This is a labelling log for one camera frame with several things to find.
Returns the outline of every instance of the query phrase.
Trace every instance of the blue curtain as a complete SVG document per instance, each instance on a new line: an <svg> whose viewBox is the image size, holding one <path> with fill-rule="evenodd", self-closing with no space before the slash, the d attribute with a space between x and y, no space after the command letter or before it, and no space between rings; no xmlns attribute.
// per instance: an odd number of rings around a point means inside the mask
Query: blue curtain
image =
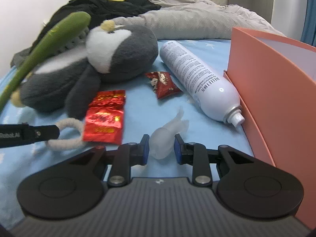
<svg viewBox="0 0 316 237"><path fill-rule="evenodd" d="M307 0L301 41L316 47L316 0Z"/></svg>

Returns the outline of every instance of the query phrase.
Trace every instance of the white wall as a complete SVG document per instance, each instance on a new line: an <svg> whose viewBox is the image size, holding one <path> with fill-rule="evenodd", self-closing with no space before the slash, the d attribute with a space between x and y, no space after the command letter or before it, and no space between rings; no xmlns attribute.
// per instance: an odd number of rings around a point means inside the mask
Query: white wall
<svg viewBox="0 0 316 237"><path fill-rule="evenodd" d="M0 0L0 77L13 54L29 47L51 15L69 0Z"/></svg>
<svg viewBox="0 0 316 237"><path fill-rule="evenodd" d="M271 25L287 37L300 40L307 0L274 0Z"/></svg>

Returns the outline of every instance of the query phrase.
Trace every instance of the orange box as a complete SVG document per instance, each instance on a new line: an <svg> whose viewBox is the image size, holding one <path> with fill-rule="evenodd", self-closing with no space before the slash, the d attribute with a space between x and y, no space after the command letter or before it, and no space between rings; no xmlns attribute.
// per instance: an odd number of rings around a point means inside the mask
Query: orange box
<svg viewBox="0 0 316 237"><path fill-rule="evenodd" d="M233 28L224 76L241 96L243 128L254 156L301 181L304 199L296 216L315 228L316 48Z"/></svg>

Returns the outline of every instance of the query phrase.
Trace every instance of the dark red candy wrapper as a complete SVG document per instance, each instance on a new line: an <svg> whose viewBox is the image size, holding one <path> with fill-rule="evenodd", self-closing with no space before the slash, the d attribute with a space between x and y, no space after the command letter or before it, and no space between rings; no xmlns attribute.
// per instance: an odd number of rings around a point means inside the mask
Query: dark red candy wrapper
<svg viewBox="0 0 316 237"><path fill-rule="evenodd" d="M98 92L89 104L84 141L122 144L125 90Z"/></svg>
<svg viewBox="0 0 316 237"><path fill-rule="evenodd" d="M145 73L151 81L151 85L158 99L165 98L168 95L182 92L172 81L168 72L150 72Z"/></svg>

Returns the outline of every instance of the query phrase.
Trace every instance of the blue bed sheet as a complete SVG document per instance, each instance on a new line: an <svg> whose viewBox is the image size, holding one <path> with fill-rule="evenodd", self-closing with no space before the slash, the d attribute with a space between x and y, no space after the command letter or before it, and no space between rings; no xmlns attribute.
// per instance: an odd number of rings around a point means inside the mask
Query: blue bed sheet
<svg viewBox="0 0 316 237"><path fill-rule="evenodd" d="M166 41L159 41L159 48ZM218 72L227 69L230 40L180 40L185 47L207 62ZM0 90L3 90L12 78L15 68L0 81ZM158 57L151 71L168 71ZM184 141L194 141L204 144L209 149L216 149L218 145L228 144L249 155L252 155L246 135L241 127L237 130L233 126L224 125L206 117L202 111L192 102L179 81L173 77L174 82L183 94L168 97L158 101L148 78L139 76L132 81L103 86L103 90L126 90L126 105L124 118L123 143L139 142L143 134L152 134L155 129L163 126L175 117L180 106L184 109L183 119L190 121L189 130ZM60 119L66 118L63 109L50 114L37 113L31 108L16 108L8 103L0 116L2 124L17 124L27 122L30 125L54 124ZM76 130L63 130L61 138L77 137ZM107 149L116 148L115 145L107 145ZM11 228L23 218L16 199L16 188L26 176L38 172L48 166L66 160L84 150L83 149L54 152L46 148L45 143L12 147L0 150L0 223L6 228ZM214 165L211 165L214 180L218 180L218 174ZM175 155L172 153L162 160L149 157L146 166L132 167L132 177L191 177L192 167L178 165Z"/></svg>

